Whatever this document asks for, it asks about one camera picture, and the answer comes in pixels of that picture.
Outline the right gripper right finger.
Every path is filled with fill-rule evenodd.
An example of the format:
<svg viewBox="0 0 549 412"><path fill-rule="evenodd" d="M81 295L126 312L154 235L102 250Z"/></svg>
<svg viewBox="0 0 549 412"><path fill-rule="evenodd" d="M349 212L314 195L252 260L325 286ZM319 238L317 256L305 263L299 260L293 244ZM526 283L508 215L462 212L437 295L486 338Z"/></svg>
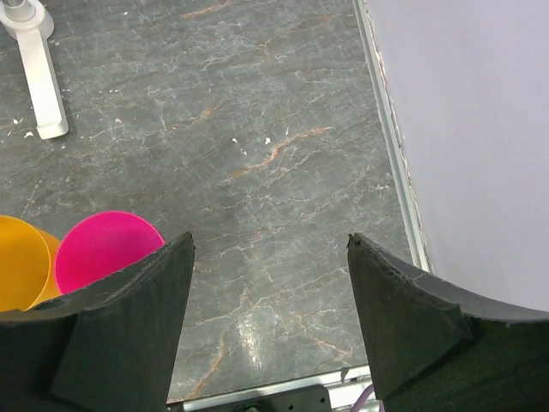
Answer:
<svg viewBox="0 0 549 412"><path fill-rule="evenodd" d="M459 288L352 234L347 261L388 411L545 411L548 315Z"/></svg>

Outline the silver white clothes rail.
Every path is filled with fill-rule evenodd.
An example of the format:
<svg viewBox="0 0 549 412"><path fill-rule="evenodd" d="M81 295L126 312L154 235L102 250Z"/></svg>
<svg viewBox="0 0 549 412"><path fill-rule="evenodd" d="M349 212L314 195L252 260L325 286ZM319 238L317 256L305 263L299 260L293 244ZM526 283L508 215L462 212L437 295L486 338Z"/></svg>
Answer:
<svg viewBox="0 0 549 412"><path fill-rule="evenodd" d="M54 20L40 1L2 1L1 24L18 45L39 137L66 135L68 120L48 46Z"/></svg>

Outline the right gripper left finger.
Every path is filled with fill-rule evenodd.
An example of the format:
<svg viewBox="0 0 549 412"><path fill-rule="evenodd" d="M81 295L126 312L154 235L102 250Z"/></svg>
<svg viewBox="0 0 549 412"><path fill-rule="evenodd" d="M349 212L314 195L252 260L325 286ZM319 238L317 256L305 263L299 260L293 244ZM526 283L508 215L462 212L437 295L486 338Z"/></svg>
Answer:
<svg viewBox="0 0 549 412"><path fill-rule="evenodd" d="M85 288L3 312L2 410L165 410L194 260L182 233Z"/></svg>

